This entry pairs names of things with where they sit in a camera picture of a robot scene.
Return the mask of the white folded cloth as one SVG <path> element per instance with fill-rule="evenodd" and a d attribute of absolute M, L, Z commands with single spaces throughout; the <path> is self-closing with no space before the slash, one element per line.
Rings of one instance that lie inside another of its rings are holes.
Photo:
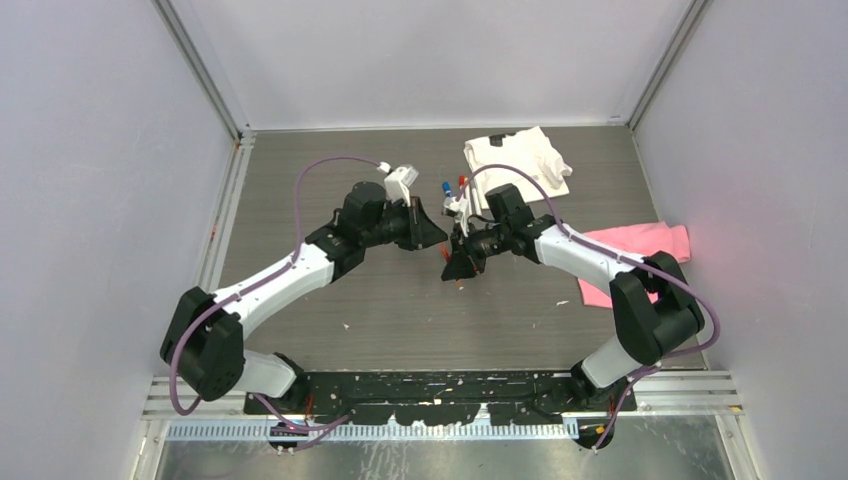
<path fill-rule="evenodd" d="M 570 193 L 566 178 L 573 169 L 538 126 L 467 140 L 463 153 L 472 172 L 488 165 L 507 165 L 528 175 L 550 198 Z M 529 180 L 512 170 L 487 169 L 476 174 L 473 183 L 483 209 L 488 208 L 485 194 L 505 184 L 514 184 L 526 203 L 544 199 Z"/>

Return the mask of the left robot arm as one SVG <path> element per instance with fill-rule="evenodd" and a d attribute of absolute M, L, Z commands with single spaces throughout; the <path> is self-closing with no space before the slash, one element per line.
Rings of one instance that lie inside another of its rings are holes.
<path fill-rule="evenodd" d="M 259 393 L 284 413 L 300 410 L 307 387 L 283 355 L 259 354 L 245 340 L 295 300 L 341 279 L 368 249 L 393 244 L 418 251 L 447 241 L 419 197 L 392 199 L 375 182 L 359 182 L 332 220 L 285 258 L 215 292 L 195 286 L 176 305 L 160 347 L 173 380 L 184 380 L 205 402 L 232 390 Z"/>

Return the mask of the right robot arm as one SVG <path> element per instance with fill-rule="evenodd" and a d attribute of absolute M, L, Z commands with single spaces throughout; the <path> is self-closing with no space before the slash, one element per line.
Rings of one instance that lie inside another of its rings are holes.
<path fill-rule="evenodd" d="M 616 250 L 560 226 L 550 214 L 536 216 L 514 185 L 489 192 L 487 202 L 491 218 L 476 228 L 470 202 L 446 198 L 444 211 L 454 227 L 443 280 L 473 278 L 484 272 L 488 258 L 510 252 L 565 271 L 611 300 L 614 336 L 575 364 L 565 382 L 569 400 L 580 407 L 600 407 L 611 386 L 657 365 L 703 329 L 704 315 L 669 253 Z"/>

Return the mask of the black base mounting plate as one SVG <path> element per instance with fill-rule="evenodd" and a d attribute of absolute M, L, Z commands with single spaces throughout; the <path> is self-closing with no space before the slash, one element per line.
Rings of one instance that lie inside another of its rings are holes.
<path fill-rule="evenodd" d="M 622 401 L 620 379 L 588 397 L 567 372 L 536 371 L 384 371 L 306 372 L 270 405 L 293 417 L 309 414 L 320 423 L 346 416 L 355 425 L 468 425 L 486 414 L 495 426 L 546 425 L 565 413 L 605 417 Z"/>

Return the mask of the white acrylic marker grey tip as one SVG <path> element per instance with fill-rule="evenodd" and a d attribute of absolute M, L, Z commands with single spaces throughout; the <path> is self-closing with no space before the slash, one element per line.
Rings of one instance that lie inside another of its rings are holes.
<path fill-rule="evenodd" d="M 476 193 L 476 189 L 473 186 L 468 187 L 469 199 L 471 203 L 471 210 L 474 215 L 481 215 L 482 209 L 480 201 L 478 200 L 478 195 Z"/>

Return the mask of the orange brown gel pen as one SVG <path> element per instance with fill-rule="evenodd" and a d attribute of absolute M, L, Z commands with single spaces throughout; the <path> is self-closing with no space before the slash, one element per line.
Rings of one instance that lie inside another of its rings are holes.
<path fill-rule="evenodd" d="M 444 259 L 444 261 L 445 261 L 445 264 L 448 264 L 448 263 L 450 262 L 450 260 L 451 260 L 451 254 L 450 254 L 450 252 L 449 252 L 449 250 L 448 250 L 448 248 L 447 248 L 447 246 L 446 246 L 446 244 L 445 244 L 445 243 L 441 243 L 441 244 L 440 244 L 440 251 L 441 251 L 442 257 L 443 257 L 443 259 Z M 454 281 L 454 284 L 456 285 L 456 287 L 457 287 L 457 289 L 458 289 L 458 290 L 463 290 L 463 289 L 464 289 L 464 286 L 463 286 L 463 284 L 462 284 L 462 282 L 461 282 L 460 280 L 455 280 L 455 281 Z"/>

